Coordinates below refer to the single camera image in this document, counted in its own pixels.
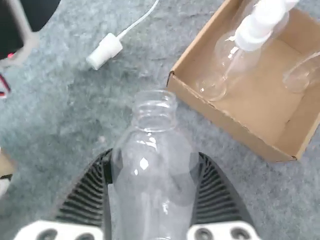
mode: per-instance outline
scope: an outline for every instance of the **bottle opening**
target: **bottle opening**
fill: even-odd
[[[141,91],[135,96],[132,124],[145,132],[164,132],[176,126],[176,96],[166,90]]]

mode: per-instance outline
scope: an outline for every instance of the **black object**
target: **black object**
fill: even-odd
[[[191,225],[244,221],[254,226],[239,194],[220,167],[207,155],[195,196]]]
[[[111,153],[100,154],[62,202],[53,220],[100,227],[111,240],[108,184],[112,183]],[[228,178],[207,155],[200,153],[199,185],[190,225],[229,221],[253,221]]]
[[[7,1],[0,0],[0,60],[24,46]],[[56,11],[60,0],[20,0],[33,32],[40,31]]]

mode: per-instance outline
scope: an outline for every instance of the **gray carpet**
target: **gray carpet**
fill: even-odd
[[[5,75],[0,146],[17,172],[0,200],[0,239],[48,216],[71,181],[111,148],[130,122],[133,96],[163,88],[168,72],[222,0],[160,0],[124,39],[123,52],[99,71],[85,57],[108,32],[131,24],[153,0],[62,0],[40,32],[40,45]],[[300,7],[320,17],[320,2]],[[184,103],[178,118],[198,149],[212,157],[246,203],[264,240],[320,239],[320,130],[300,162],[270,164]]]

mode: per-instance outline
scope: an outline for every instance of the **clear glass bottle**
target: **clear glass bottle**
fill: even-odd
[[[131,126],[112,151],[122,240],[185,240],[198,185],[199,153],[178,128],[176,96],[135,97]]]
[[[319,83],[320,52],[313,53],[299,61],[283,74],[282,82],[290,92],[299,94],[309,86]]]
[[[259,62],[261,48],[285,14],[279,0],[260,0],[235,31],[222,35],[215,44],[211,77],[199,77],[196,90],[209,101],[222,99],[227,90]]]

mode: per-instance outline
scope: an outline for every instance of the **cardboard box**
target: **cardboard box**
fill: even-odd
[[[14,173],[14,163],[8,155],[0,148],[0,179],[11,178]]]
[[[284,88],[283,73],[320,50],[320,25],[298,9],[282,35],[263,52],[255,70],[217,102],[195,90],[210,74],[217,39],[228,30],[241,0],[226,0],[172,68],[167,87],[193,109],[268,161],[299,159],[320,122],[320,84],[305,93]]]

